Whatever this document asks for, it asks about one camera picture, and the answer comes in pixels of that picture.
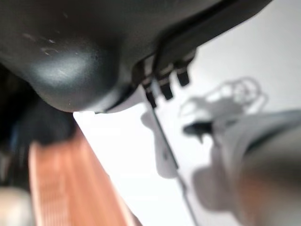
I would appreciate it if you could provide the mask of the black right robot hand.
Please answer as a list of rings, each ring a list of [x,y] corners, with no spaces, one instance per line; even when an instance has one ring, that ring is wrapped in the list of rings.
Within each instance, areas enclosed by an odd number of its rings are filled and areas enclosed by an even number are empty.
[[[49,105],[107,111],[159,72],[260,12],[267,0],[3,0],[0,61]]]

